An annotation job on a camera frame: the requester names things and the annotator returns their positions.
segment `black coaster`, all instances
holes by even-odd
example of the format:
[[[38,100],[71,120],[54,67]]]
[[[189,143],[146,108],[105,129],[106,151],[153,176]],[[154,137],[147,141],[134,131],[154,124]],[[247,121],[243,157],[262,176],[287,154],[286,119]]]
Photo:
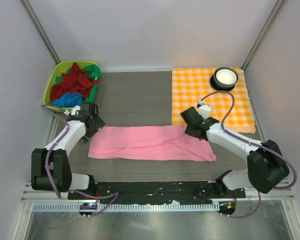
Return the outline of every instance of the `black coaster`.
[[[235,86],[232,86],[232,87],[229,87],[229,88],[222,88],[222,87],[219,87],[219,86],[216,84],[215,78],[214,78],[213,75],[210,77],[210,85],[211,85],[211,87],[213,87],[215,90],[218,90],[218,91],[228,91],[228,92],[230,92],[232,89],[235,88]]]

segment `yellow gingham cloth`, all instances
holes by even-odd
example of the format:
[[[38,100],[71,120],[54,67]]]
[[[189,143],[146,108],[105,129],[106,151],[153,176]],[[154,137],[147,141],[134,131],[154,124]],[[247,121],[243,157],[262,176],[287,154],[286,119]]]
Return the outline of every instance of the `yellow gingham cloth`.
[[[210,78],[217,67],[208,68],[174,68],[172,70],[172,124],[185,125],[180,113],[191,106],[196,107],[199,99],[215,92],[210,85]],[[235,104],[224,125],[236,132],[255,133],[255,120],[245,81],[244,71],[232,67],[239,79],[231,93]],[[231,107],[231,96],[217,93],[204,100],[212,108],[210,117],[220,122]]]

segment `pink cloth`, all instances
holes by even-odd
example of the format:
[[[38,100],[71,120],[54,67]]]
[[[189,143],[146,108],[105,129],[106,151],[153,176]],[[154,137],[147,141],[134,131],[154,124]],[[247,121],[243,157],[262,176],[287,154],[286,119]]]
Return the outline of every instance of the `pink cloth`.
[[[205,140],[185,134],[186,126],[105,126],[91,139],[94,159],[216,161]]]

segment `metal frame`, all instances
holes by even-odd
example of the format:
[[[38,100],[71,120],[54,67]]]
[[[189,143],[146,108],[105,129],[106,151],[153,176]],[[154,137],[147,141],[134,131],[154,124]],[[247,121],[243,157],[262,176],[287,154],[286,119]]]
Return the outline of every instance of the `metal frame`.
[[[47,50],[51,54],[53,60],[55,61],[55,64],[59,64],[60,58],[58,57],[58,54],[56,53],[53,45],[51,44],[44,28],[42,27],[35,11],[33,10],[31,4],[28,0],[20,0],[20,2],[23,5],[24,10],[28,14],[29,18],[31,19],[32,23],[34,24],[34,27],[36,28],[37,32],[39,33],[42,41],[44,42],[44,45],[46,46]]]
[[[260,45],[262,44],[262,42],[266,38],[267,33],[271,29],[272,25],[274,24],[275,20],[277,19],[277,17],[279,15],[279,13],[281,12],[282,8],[285,6],[286,2],[287,2],[287,0],[277,0],[276,3],[274,4],[270,15],[266,19],[266,21],[265,21],[258,37],[254,41],[254,44],[253,44],[248,56],[244,60],[244,63],[241,67],[242,70],[245,71],[247,69],[249,63],[251,62],[251,60],[255,56],[258,48],[260,47]]]

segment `white cable connector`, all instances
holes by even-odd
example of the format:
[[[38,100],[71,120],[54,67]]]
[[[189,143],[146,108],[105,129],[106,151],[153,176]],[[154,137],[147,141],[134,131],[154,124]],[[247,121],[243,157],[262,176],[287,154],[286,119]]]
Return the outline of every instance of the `white cable connector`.
[[[71,110],[71,116],[76,116],[77,111],[80,111],[81,107],[80,106],[74,106]]]
[[[202,103],[202,105],[197,109],[197,112],[203,117],[203,119],[207,119],[210,117],[211,106],[209,104]]]
[[[70,114],[70,112],[68,110],[65,110],[63,113],[67,116],[69,116],[69,114]]]

